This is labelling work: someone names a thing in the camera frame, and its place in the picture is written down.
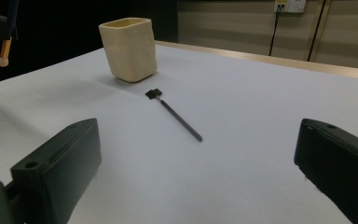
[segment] power outlet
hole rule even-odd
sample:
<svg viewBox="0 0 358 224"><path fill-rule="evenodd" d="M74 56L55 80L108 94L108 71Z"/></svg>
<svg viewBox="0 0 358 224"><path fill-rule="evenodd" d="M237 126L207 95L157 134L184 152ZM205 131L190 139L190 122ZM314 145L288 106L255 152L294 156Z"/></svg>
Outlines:
<svg viewBox="0 0 358 224"><path fill-rule="evenodd" d="M290 13L303 13L306 0L290 0L287 12Z"/></svg>
<svg viewBox="0 0 358 224"><path fill-rule="evenodd" d="M278 10L278 6L281 5L281 12L288 12L289 9L289 0L275 0L274 12Z"/></svg>

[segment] screw hole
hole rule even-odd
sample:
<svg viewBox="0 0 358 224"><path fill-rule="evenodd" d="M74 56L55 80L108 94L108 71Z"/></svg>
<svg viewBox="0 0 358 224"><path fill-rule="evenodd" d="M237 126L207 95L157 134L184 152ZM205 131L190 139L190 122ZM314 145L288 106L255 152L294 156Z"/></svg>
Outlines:
<svg viewBox="0 0 358 224"><path fill-rule="evenodd" d="M28 162L25 165L25 168L32 169L32 168L35 168L36 166L37 166L37 162L36 161L31 161L31 162Z"/></svg>

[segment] ceramic cup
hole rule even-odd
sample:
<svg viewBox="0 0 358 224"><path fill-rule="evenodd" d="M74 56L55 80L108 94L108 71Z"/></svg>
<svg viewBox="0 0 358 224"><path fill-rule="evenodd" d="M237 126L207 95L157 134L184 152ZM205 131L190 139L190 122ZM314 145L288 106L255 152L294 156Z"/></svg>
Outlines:
<svg viewBox="0 0 358 224"><path fill-rule="evenodd" d="M137 82L157 71L152 21L125 18L99 26L103 48L112 74Z"/></svg>

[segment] white table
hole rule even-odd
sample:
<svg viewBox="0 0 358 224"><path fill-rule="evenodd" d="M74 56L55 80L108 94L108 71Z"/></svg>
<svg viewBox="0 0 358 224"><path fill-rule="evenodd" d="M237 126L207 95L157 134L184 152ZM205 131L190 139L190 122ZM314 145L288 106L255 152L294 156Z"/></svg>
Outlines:
<svg viewBox="0 0 358 224"><path fill-rule="evenodd" d="M358 136L358 78L161 45L157 55L158 72L136 84L111 75L103 49L0 82L0 180L97 118L103 163L69 223L349 223L293 159L303 118ZM155 88L203 142L145 96Z"/></svg>

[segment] dark background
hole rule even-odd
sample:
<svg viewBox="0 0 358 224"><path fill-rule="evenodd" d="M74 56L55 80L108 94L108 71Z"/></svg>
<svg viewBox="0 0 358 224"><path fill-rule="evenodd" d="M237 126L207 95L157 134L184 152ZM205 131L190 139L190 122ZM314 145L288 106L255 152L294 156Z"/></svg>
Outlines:
<svg viewBox="0 0 358 224"><path fill-rule="evenodd" d="M0 15L7 15L8 5L9 0L0 0ZM0 80L100 49L98 25L126 17L151 19L156 40L177 42L176 0L20 0L19 39L11 43Z"/></svg>

